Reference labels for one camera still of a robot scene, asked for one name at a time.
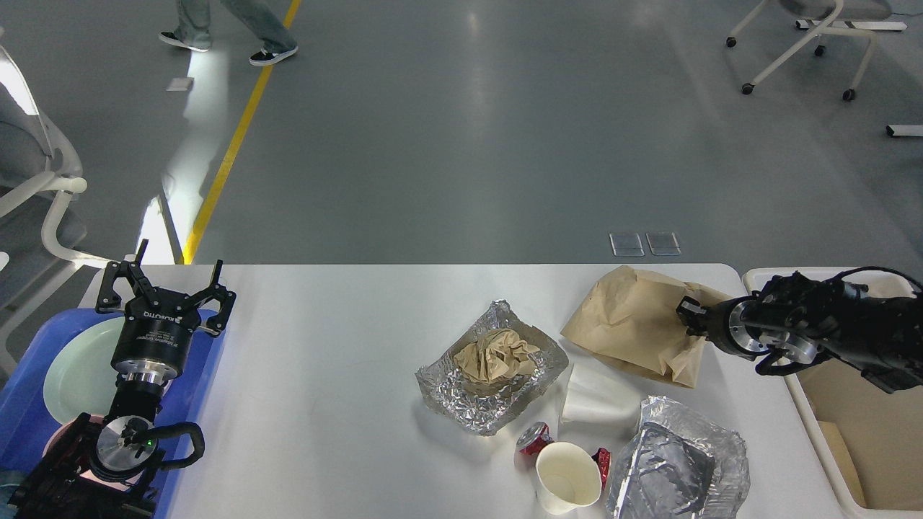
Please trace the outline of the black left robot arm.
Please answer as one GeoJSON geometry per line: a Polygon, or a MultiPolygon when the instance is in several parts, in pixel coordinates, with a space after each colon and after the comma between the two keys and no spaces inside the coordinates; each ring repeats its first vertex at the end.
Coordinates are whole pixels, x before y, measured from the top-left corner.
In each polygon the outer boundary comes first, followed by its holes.
{"type": "Polygon", "coordinates": [[[158,425],[166,388],[185,372],[194,334],[218,337],[237,295],[222,285],[217,260],[197,293],[152,285],[141,268],[142,240],[133,259],[103,270],[95,310],[121,314],[111,367],[112,404],[95,422],[80,413],[63,428],[9,498],[17,518],[151,518],[158,473],[185,469],[206,450],[191,421],[158,425]]]}

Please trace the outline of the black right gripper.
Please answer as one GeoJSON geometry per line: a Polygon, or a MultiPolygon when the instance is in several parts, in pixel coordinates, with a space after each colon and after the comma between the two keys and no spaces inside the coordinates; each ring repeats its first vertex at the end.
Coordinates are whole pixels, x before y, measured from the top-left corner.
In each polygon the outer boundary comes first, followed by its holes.
{"type": "Polygon", "coordinates": [[[756,299],[733,299],[706,305],[694,298],[682,298],[676,315],[686,335],[704,337],[729,355],[756,359],[770,352],[770,348],[755,339],[743,323],[744,311],[756,302],[756,299]]]}

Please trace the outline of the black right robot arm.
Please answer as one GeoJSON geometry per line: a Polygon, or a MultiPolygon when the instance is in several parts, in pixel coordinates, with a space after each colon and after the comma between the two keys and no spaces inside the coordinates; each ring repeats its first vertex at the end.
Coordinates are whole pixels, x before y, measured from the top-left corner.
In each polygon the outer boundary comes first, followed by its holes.
{"type": "Polygon", "coordinates": [[[764,288],[719,303],[682,298],[676,314],[689,335],[756,363],[762,376],[788,376],[837,359],[887,394],[922,382],[920,282],[897,298],[873,298],[848,282],[854,270],[825,280],[775,275],[764,288]]]}

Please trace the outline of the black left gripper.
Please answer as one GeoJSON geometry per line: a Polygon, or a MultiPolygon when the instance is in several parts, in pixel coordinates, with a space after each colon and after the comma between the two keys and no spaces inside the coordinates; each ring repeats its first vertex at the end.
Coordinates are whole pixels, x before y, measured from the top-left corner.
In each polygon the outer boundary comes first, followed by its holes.
{"type": "Polygon", "coordinates": [[[159,292],[141,269],[149,241],[142,240],[133,259],[108,262],[95,311],[98,314],[125,313],[123,329],[113,352],[111,366],[119,373],[158,373],[164,380],[182,375],[187,365],[195,329],[218,337],[226,329],[237,294],[220,283],[223,260],[217,260],[211,280],[204,289],[186,296],[178,292],[159,292]],[[115,291],[115,281],[125,279],[134,298],[123,303],[115,291]],[[217,313],[202,325],[198,310],[208,302],[218,302],[217,313]]]}

